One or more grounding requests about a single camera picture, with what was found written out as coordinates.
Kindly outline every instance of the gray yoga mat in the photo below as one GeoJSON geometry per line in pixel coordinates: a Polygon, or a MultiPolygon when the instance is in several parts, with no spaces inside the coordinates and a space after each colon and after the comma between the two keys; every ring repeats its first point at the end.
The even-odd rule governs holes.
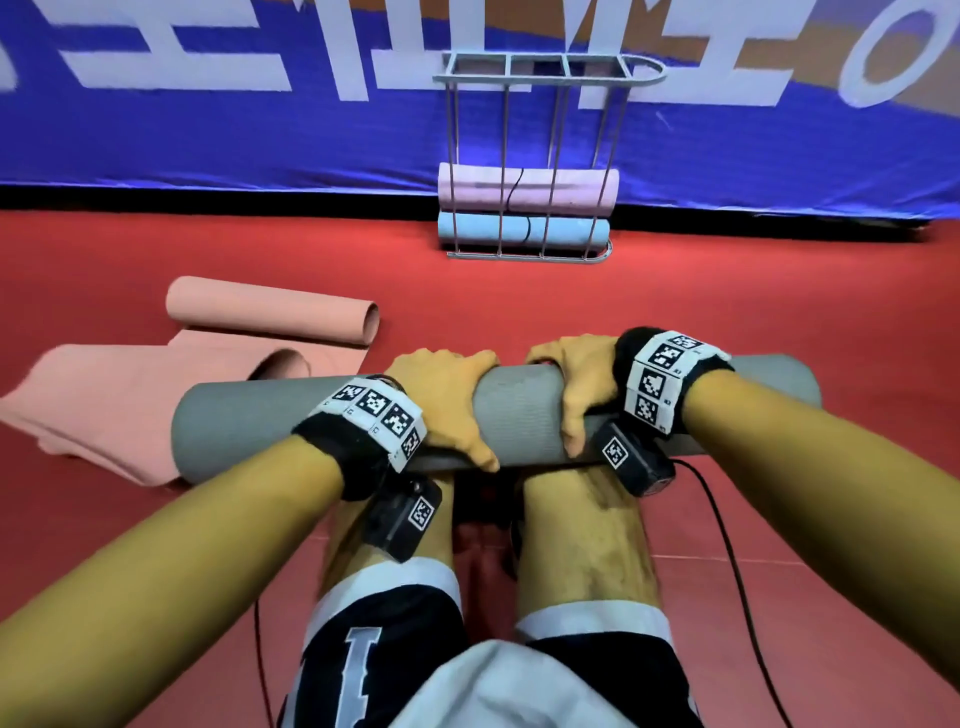
{"type": "MultiPolygon", "coordinates": [[[[735,356],[743,376],[798,400],[821,406],[820,387],[802,362],[785,354],[735,356]]],[[[174,460],[187,482],[202,483],[286,437],[323,398],[350,376],[272,379],[198,384],[177,407],[172,425],[174,460]]],[[[473,411],[484,440],[503,467],[562,465],[571,461],[560,438],[560,397],[564,379],[556,367],[535,364],[497,367],[473,396],[473,411]]],[[[587,416],[592,435],[610,414],[587,416]]],[[[688,435],[664,443],[670,455],[702,453],[688,435]]],[[[588,448],[580,462],[596,462],[588,448]]],[[[423,448],[410,467],[420,472],[471,467],[465,456],[423,448]]]]}

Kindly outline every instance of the white marker band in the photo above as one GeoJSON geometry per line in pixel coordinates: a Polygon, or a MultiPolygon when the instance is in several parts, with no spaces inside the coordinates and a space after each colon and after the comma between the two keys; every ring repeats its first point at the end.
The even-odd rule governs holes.
{"type": "Polygon", "coordinates": [[[355,376],[310,412],[340,415],[367,432],[402,471],[426,438],[423,411],[403,392],[380,379],[355,376]]]}
{"type": "Polygon", "coordinates": [[[634,357],[627,377],[624,411],[664,435],[673,431],[684,379],[704,359],[731,356],[679,331],[651,337],[634,357]]]}

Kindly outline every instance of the black shorts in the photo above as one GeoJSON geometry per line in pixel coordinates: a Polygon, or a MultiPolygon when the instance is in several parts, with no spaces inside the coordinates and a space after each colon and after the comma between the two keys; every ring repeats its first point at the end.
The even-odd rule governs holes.
{"type": "MultiPolygon", "coordinates": [[[[530,615],[517,632],[633,724],[702,726],[660,610],[578,602],[530,615]]],[[[318,604],[278,725],[388,726],[439,667],[468,647],[452,570],[432,559],[364,569],[318,604]]]]}

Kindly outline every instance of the light blue rolled mat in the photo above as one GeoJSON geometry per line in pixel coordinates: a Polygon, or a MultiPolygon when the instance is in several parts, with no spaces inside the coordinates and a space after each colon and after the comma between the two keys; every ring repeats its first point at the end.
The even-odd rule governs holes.
{"type": "MultiPolygon", "coordinates": [[[[590,236],[589,217],[551,217],[547,229],[546,244],[554,248],[585,248],[590,236]]],[[[504,245],[525,245],[537,248],[543,243],[545,217],[526,215],[503,216],[504,245]]],[[[440,239],[453,240],[453,213],[441,212],[437,219],[440,239]]],[[[457,239],[461,243],[497,244],[500,233],[500,216],[471,212],[457,213],[457,239]]],[[[598,248],[610,239],[610,223],[597,220],[593,228],[593,245],[598,248]]]]}

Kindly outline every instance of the black baseboard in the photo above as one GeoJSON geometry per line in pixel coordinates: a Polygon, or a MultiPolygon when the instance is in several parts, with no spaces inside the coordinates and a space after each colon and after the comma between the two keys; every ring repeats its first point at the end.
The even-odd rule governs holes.
{"type": "MultiPolygon", "coordinates": [[[[0,209],[161,212],[181,215],[347,217],[433,222],[436,197],[116,187],[0,185],[0,209]]],[[[731,210],[617,205],[615,231],[773,237],[797,240],[920,242],[927,220],[766,215],[731,210]]]]}

